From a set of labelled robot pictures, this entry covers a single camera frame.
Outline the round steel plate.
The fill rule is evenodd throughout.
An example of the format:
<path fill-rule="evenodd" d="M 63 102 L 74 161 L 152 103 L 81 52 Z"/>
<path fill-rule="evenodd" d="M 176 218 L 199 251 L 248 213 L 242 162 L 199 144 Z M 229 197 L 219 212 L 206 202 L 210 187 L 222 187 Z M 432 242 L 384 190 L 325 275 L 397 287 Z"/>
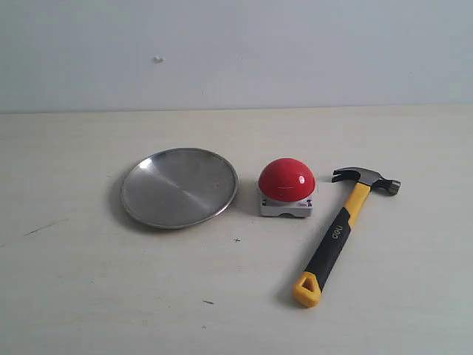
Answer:
<path fill-rule="evenodd" d="M 144 158 L 123 178 L 120 199 L 135 221 L 184 229 L 221 214 L 237 194 L 228 160 L 199 148 L 173 148 Z"/>

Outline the yellow black claw hammer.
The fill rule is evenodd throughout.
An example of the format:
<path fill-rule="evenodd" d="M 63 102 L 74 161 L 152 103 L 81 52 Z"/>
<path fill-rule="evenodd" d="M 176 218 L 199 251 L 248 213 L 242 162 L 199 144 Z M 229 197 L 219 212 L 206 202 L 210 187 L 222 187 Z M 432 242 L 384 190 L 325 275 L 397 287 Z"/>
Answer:
<path fill-rule="evenodd" d="M 324 285 L 370 192 L 383 190 L 394 196 L 401 187 L 400 181 L 386 179 L 378 172 L 361 167 L 345 167 L 333 172 L 332 182 L 346 180 L 355 182 L 352 193 L 293 287 L 293 298 L 307 308 L 319 303 Z"/>

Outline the red dome push button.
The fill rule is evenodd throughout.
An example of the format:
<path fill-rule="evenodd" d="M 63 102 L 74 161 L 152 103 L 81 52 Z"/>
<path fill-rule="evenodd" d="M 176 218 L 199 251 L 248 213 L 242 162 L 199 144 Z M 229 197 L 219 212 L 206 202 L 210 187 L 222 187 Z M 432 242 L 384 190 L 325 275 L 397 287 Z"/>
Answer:
<path fill-rule="evenodd" d="M 316 178 L 303 162 L 280 158 L 270 162 L 258 179 L 259 213 L 263 217 L 310 217 Z"/>

